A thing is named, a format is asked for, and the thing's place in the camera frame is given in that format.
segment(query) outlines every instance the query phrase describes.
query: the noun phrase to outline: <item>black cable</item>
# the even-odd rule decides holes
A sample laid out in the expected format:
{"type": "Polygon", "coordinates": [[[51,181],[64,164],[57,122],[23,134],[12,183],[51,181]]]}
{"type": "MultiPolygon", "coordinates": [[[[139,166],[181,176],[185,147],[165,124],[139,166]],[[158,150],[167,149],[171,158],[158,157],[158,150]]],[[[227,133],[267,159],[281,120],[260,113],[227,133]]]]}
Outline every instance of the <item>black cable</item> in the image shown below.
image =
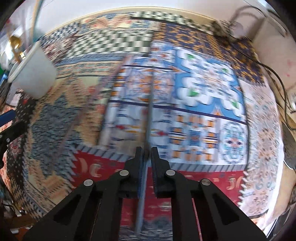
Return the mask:
{"type": "MultiPolygon", "coordinates": [[[[3,205],[10,207],[10,209],[12,210],[12,212],[15,214],[15,210],[13,209],[13,206],[11,206],[9,204],[4,204],[4,203],[3,203],[3,205]]],[[[12,223],[13,223],[13,218],[11,218],[10,224],[7,225],[9,229],[11,228],[12,223]]]]}
{"type": "MultiPolygon", "coordinates": [[[[246,9],[246,8],[254,8],[254,9],[256,9],[257,11],[260,11],[264,16],[266,16],[266,15],[263,13],[263,11],[262,11],[261,9],[255,7],[255,6],[252,6],[252,5],[250,5],[250,6],[245,6],[245,7],[241,8],[240,10],[243,10],[243,9],[246,9]]],[[[268,69],[268,70],[269,70],[270,72],[272,72],[272,73],[276,76],[276,78],[280,81],[281,86],[282,86],[283,91],[284,91],[284,98],[282,97],[281,93],[280,93],[280,95],[281,95],[281,97],[284,99],[284,104],[285,104],[285,107],[284,107],[284,112],[285,112],[285,123],[286,123],[287,127],[288,127],[290,130],[295,131],[296,128],[292,128],[292,127],[290,127],[290,125],[289,125],[289,123],[288,123],[288,118],[287,118],[287,97],[288,97],[288,95],[287,95],[287,91],[286,91],[286,89],[285,89],[284,83],[283,83],[283,81],[281,80],[281,78],[279,77],[279,75],[278,75],[278,74],[277,74],[277,73],[276,73],[271,67],[269,67],[269,66],[267,66],[267,65],[265,65],[265,64],[263,64],[263,63],[261,63],[261,62],[259,62],[259,61],[257,61],[256,59],[253,59],[252,57],[246,55],[246,54],[245,54],[244,52],[242,52],[241,50],[237,49],[237,48],[233,45],[233,43],[231,42],[230,37],[232,37],[232,36],[231,36],[231,30],[230,30],[230,28],[231,28],[231,26],[233,25],[233,23],[234,23],[235,19],[237,18],[237,16],[238,16],[238,13],[237,13],[234,17],[232,17],[232,19],[230,20],[230,23],[229,23],[229,25],[228,25],[228,29],[227,29],[227,31],[228,31],[227,40],[228,40],[230,46],[232,46],[237,52],[239,52],[240,54],[242,54],[243,56],[245,56],[245,57],[248,58],[249,60],[253,61],[254,63],[256,63],[256,64],[258,64],[258,65],[260,65],[260,66],[262,66],[262,67],[264,67],[265,69],[268,69]]]]}
{"type": "Polygon", "coordinates": [[[268,11],[268,13],[271,13],[272,15],[280,18],[279,15],[275,11],[273,11],[272,9],[268,9],[267,11],[268,11]]]}
{"type": "MultiPolygon", "coordinates": [[[[280,94],[281,98],[283,99],[283,101],[285,101],[285,99],[283,98],[283,96],[282,96],[282,94],[281,94],[281,92],[280,92],[280,90],[279,90],[279,87],[278,87],[278,85],[276,84],[274,78],[272,78],[270,72],[269,72],[267,69],[265,69],[265,70],[266,70],[268,76],[269,76],[269,77],[271,78],[271,80],[273,81],[274,85],[276,86],[276,89],[277,89],[278,93],[280,94]]],[[[293,107],[292,107],[292,105],[291,105],[291,103],[290,103],[289,98],[288,98],[288,104],[289,104],[289,105],[288,105],[288,108],[289,108],[289,110],[291,111],[291,113],[295,112],[295,111],[293,111],[293,107]]]]}
{"type": "Polygon", "coordinates": [[[15,202],[13,202],[12,205],[14,206],[15,210],[19,210],[19,209],[16,207],[15,202]]]}
{"type": "Polygon", "coordinates": [[[262,67],[264,67],[264,68],[266,68],[266,69],[268,69],[270,72],[272,72],[275,76],[276,76],[276,78],[280,81],[280,83],[281,83],[281,86],[282,86],[282,88],[283,88],[283,91],[284,91],[284,103],[285,103],[285,108],[284,108],[284,112],[285,112],[285,123],[286,123],[286,125],[287,125],[287,127],[290,129],[290,130],[292,130],[292,131],[295,131],[296,130],[296,128],[292,128],[292,127],[290,127],[290,125],[289,125],[289,123],[288,123],[288,118],[287,118],[287,92],[286,92],[286,89],[285,89],[285,86],[284,86],[284,83],[283,83],[283,81],[281,80],[281,78],[279,77],[279,75],[271,68],[271,67],[269,67],[269,66],[267,66],[267,65],[265,65],[265,64],[263,64],[263,63],[260,63],[259,61],[257,61],[257,60],[255,60],[255,59],[253,59],[252,57],[250,57],[250,56],[248,56],[248,55],[246,55],[245,53],[243,53],[241,50],[239,50],[239,49],[237,49],[232,43],[231,43],[231,41],[228,39],[228,42],[229,42],[229,44],[237,51],[237,52],[239,52],[240,54],[242,54],[243,56],[245,56],[246,58],[248,58],[248,59],[250,59],[251,61],[253,61],[254,63],[256,63],[256,64],[258,64],[258,65],[261,65],[262,67]]]}
{"type": "Polygon", "coordinates": [[[10,204],[4,204],[4,203],[3,203],[3,205],[12,208],[13,212],[15,212],[15,210],[18,210],[14,203],[12,204],[13,206],[10,204]]]}

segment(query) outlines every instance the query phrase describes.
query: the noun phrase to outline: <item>patterned rug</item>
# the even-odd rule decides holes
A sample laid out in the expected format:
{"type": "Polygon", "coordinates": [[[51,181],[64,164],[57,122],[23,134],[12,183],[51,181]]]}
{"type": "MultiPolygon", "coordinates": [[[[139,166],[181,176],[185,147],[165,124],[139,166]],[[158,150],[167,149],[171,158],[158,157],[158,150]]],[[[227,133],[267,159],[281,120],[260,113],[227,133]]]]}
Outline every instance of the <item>patterned rug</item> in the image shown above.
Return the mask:
{"type": "MultiPolygon", "coordinates": [[[[8,151],[8,175],[16,202],[38,219],[82,179],[104,173],[100,162],[85,165],[73,158],[79,152],[72,145],[99,142],[107,156],[98,156],[110,159],[115,167],[120,163],[118,157],[106,151],[133,156],[134,148],[144,141],[153,79],[152,145],[174,169],[194,180],[211,179],[248,216],[262,216],[278,192],[283,151],[274,96],[260,68],[223,39],[189,26],[192,22],[182,16],[176,19],[165,13],[166,19],[157,21],[131,16],[88,17],[41,38],[52,51],[50,55],[64,47],[67,52],[63,55],[63,49],[63,54],[52,59],[58,72],[56,84],[37,101],[28,134],[8,151]],[[73,36],[78,37],[69,44],[73,36]],[[128,52],[135,53],[133,62],[123,66],[116,82],[102,90],[53,161],[95,85],[128,52]]],[[[254,55],[247,39],[236,47],[254,55]]],[[[17,109],[25,108],[24,102],[22,97],[17,109]]],[[[34,105],[21,111],[27,113],[26,118],[34,105]]],[[[89,153],[95,149],[89,149],[87,154],[96,155],[89,153]]],[[[152,197],[151,190],[147,185],[147,197],[152,197]]],[[[149,239],[171,240],[171,217],[160,217],[170,211],[170,202],[146,201],[143,235],[159,225],[162,238],[151,234],[149,239]],[[149,209],[153,203],[155,212],[149,209]]],[[[122,225],[121,239],[126,240],[128,232],[133,238],[132,224],[122,225]]]]}
{"type": "Polygon", "coordinates": [[[200,30],[211,35],[213,35],[213,30],[214,30],[212,24],[199,24],[194,22],[190,18],[184,17],[179,14],[171,14],[167,12],[140,11],[140,12],[133,13],[132,18],[172,22],[175,24],[180,24],[180,25],[188,26],[193,29],[200,30]]]}
{"type": "MultiPolygon", "coordinates": [[[[10,110],[15,110],[15,107],[9,106],[9,105],[5,105],[3,110],[2,110],[2,114],[10,111],[10,110]]],[[[10,121],[8,123],[6,123],[4,126],[0,127],[0,132],[2,132],[3,130],[5,130],[6,128],[10,127],[11,124],[13,123],[13,121],[10,121]]],[[[4,182],[4,184],[6,185],[6,187],[8,188],[9,191],[11,191],[11,181],[10,178],[7,174],[8,172],[8,163],[7,163],[7,151],[4,153],[3,155],[3,162],[4,162],[4,167],[2,169],[0,169],[0,175],[2,177],[2,180],[4,182]]]]}

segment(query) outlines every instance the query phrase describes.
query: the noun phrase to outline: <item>gold object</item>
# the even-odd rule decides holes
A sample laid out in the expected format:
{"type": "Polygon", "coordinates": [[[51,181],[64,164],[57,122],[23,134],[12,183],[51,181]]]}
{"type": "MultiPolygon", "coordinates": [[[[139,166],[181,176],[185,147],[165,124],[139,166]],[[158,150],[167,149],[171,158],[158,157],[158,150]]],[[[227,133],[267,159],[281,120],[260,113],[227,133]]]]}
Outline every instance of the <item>gold object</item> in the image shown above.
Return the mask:
{"type": "Polygon", "coordinates": [[[18,48],[22,46],[21,39],[19,37],[12,35],[9,37],[9,42],[10,42],[12,52],[15,56],[16,61],[18,63],[20,63],[21,62],[21,58],[20,58],[21,51],[19,51],[18,48]]]}
{"type": "Polygon", "coordinates": [[[22,46],[22,41],[20,40],[20,38],[14,36],[14,35],[12,35],[9,38],[9,41],[10,41],[11,47],[13,49],[17,49],[18,47],[22,46]]]}

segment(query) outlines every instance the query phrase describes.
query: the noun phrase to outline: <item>white wall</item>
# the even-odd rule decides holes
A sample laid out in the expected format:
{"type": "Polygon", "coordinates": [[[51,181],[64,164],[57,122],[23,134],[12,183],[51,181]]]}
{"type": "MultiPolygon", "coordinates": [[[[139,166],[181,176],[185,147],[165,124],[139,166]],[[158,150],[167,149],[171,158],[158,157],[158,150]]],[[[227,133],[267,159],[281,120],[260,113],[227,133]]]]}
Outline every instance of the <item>white wall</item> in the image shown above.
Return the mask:
{"type": "MultiPolygon", "coordinates": [[[[296,43],[292,36],[289,33],[286,36],[281,35],[270,21],[266,20],[258,31],[253,46],[259,60],[271,67],[280,76],[288,98],[293,108],[296,108],[296,43]]],[[[284,96],[279,80],[273,74],[272,77],[276,81],[282,96],[284,96]]],[[[284,101],[271,80],[269,80],[269,84],[279,104],[284,106],[284,101]]],[[[287,113],[296,122],[296,113],[290,114],[290,111],[287,111],[287,113]]]]}
{"type": "Polygon", "coordinates": [[[25,17],[25,27],[29,29],[32,25],[32,15],[34,11],[36,0],[26,0],[24,1],[10,16],[10,21],[16,26],[21,26],[23,22],[23,14],[25,17]]]}
{"type": "MultiPolygon", "coordinates": [[[[36,27],[38,30],[47,33],[84,15],[108,9],[139,5],[175,8],[214,19],[229,20],[236,9],[248,4],[263,8],[257,0],[45,0],[36,27]]],[[[249,12],[258,18],[262,17],[254,9],[249,10],[249,12]]],[[[239,22],[244,27],[249,28],[255,23],[255,19],[251,16],[244,16],[239,18],[239,22]]]]}

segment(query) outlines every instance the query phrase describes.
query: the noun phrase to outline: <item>blue handle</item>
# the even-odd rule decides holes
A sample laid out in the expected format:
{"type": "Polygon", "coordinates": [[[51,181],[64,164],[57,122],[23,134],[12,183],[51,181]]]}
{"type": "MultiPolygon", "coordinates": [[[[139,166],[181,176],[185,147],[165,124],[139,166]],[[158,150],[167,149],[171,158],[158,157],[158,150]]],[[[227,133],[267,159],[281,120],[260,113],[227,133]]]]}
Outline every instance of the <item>blue handle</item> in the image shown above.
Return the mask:
{"type": "Polygon", "coordinates": [[[0,126],[4,126],[6,123],[12,121],[15,118],[15,111],[10,110],[0,115],[0,126]]]}

